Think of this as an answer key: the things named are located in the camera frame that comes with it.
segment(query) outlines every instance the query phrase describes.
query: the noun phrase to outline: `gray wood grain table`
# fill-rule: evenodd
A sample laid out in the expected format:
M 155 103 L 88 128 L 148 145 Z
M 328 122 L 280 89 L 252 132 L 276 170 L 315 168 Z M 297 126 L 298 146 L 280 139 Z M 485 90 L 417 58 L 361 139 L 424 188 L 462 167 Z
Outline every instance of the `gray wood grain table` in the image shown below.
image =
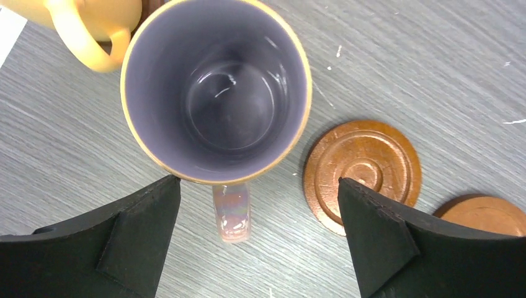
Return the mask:
M 412 141 L 424 174 L 416 208 L 482 192 L 526 209 L 526 123 L 503 124 L 526 118 L 526 1 L 267 3 L 308 52 L 310 121 L 251 184 L 249 242 L 222 243 L 209 188 L 182 183 L 158 297 L 359 297 L 345 238 L 316 221 L 301 188 L 309 147 L 348 120 L 381 120 Z M 0 233 L 30 233 L 165 175 L 129 132 L 118 84 L 118 72 L 91 72 L 54 31 L 26 25 L 0 69 Z

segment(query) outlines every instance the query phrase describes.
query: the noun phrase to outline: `gold mug rim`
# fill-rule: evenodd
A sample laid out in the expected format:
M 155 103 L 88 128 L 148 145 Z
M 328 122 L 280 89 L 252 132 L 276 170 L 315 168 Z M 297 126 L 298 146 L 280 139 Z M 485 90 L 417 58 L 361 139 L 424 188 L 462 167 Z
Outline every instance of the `gold mug rim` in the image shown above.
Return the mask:
M 262 2 L 259 2 L 258 0 L 238 0 L 241 2 L 245 2 L 247 4 L 250 4 L 258 9 L 260 9 L 262 12 L 266 13 L 268 16 L 274 19 L 287 33 L 290 40 L 293 42 L 296 51 L 298 52 L 301 64 L 303 65 L 303 68 L 305 69 L 305 75 L 306 75 L 306 104 L 305 104 L 305 110 L 303 112 L 303 118 L 301 120 L 300 128 L 296 131 L 296 135 L 292 139 L 292 141 L 289 143 L 288 147 L 271 163 L 263 167 L 262 169 L 251 173 L 247 176 L 238 178 L 238 179 L 231 179 L 231 180 L 224 180 L 224 181 L 210 181 L 205 179 L 199 179 L 195 177 L 190 177 L 188 175 L 182 174 L 166 164 L 164 164 L 157 156 L 155 156 L 149 148 L 144 144 L 142 139 L 139 137 L 137 131 L 135 130 L 135 127 L 133 125 L 133 122 L 130 117 L 130 113 L 128 110 L 128 104 L 126 100 L 126 92 L 125 92 L 125 83 L 126 83 L 126 72 L 128 68 L 128 61 L 130 59 L 131 52 L 133 50 L 133 47 L 137 43 L 137 40 L 139 39 L 140 35 L 144 32 L 145 28 L 155 19 L 157 16 L 161 15 L 164 11 L 170 9 L 171 7 L 178 5 L 182 2 L 186 2 L 188 0 L 172 0 L 170 2 L 165 3 L 162 5 L 159 9 L 154 11 L 138 28 L 138 30 L 135 32 L 135 35 L 131 39 L 130 45 L 128 46 L 128 50 L 126 51 L 126 55 L 124 56 L 124 60 L 122 63 L 122 70 L 121 70 L 121 76 L 120 76 L 120 95 L 121 95 L 121 102 L 122 102 L 122 109 L 124 111 L 124 116 L 126 117 L 126 122 L 128 124 L 128 127 L 131 130 L 131 133 L 133 134 L 133 137 L 141 147 L 141 149 L 160 167 L 165 169 L 167 172 L 181 178 L 184 180 L 188 180 L 195 183 L 202 183 L 207 185 L 230 185 L 230 184 L 239 184 L 246 182 L 248 180 L 251 180 L 259 175 L 264 174 L 268 170 L 272 169 L 274 166 L 276 166 L 278 163 L 280 163 L 292 150 L 292 148 L 298 143 L 301 135 L 303 134 L 303 131 L 305 130 L 305 127 L 307 125 L 307 120 L 309 117 L 310 109 L 311 109 L 311 103 L 312 103 L 312 76 L 311 76 L 311 70 L 309 67 L 307 54 L 305 50 L 303 49 L 303 46 L 301 45 L 300 39 L 294 33 L 293 29 L 290 27 L 290 25 L 281 17 L 277 12 L 275 12 L 273 9 L 271 9 L 269 6 L 265 5 Z

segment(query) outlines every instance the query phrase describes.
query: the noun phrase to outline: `mug bottom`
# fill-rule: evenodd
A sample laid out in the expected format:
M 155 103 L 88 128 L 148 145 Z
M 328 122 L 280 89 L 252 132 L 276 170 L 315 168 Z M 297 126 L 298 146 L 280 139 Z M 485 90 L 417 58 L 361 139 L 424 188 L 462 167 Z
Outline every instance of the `mug bottom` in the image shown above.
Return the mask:
M 241 150 L 264 139 L 275 114 L 272 74 L 238 61 L 194 71 L 186 95 L 190 129 L 203 143 Z

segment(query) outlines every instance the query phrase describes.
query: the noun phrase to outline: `coaster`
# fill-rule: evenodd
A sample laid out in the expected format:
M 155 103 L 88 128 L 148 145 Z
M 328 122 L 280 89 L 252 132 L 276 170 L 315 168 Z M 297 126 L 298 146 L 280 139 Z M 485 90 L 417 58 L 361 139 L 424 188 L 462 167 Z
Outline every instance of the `coaster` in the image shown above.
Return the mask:
M 444 204 L 434 215 L 477 230 L 526 236 L 526 214 L 498 197 L 461 196 Z
M 318 140 L 303 173 L 312 212 L 328 229 L 345 236 L 338 206 L 338 178 L 352 178 L 390 199 L 413 207 L 422 183 L 420 161 L 409 140 L 382 122 L 342 124 Z

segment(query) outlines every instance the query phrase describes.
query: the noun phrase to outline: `mug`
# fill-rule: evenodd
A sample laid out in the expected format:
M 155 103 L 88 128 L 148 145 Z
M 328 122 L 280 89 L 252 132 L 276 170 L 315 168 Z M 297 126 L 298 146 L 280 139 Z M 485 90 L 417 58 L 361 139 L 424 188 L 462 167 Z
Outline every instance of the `mug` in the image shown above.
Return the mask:
M 0 0 L 0 5 L 54 28 L 71 53 L 98 72 L 120 68 L 142 12 L 141 0 Z M 111 41 L 111 53 L 97 41 Z
M 291 27 L 256 0 L 173 0 L 132 38 L 120 91 L 146 154 L 212 185 L 222 239 L 248 239 L 246 181 L 287 155 L 310 111 L 311 73 Z

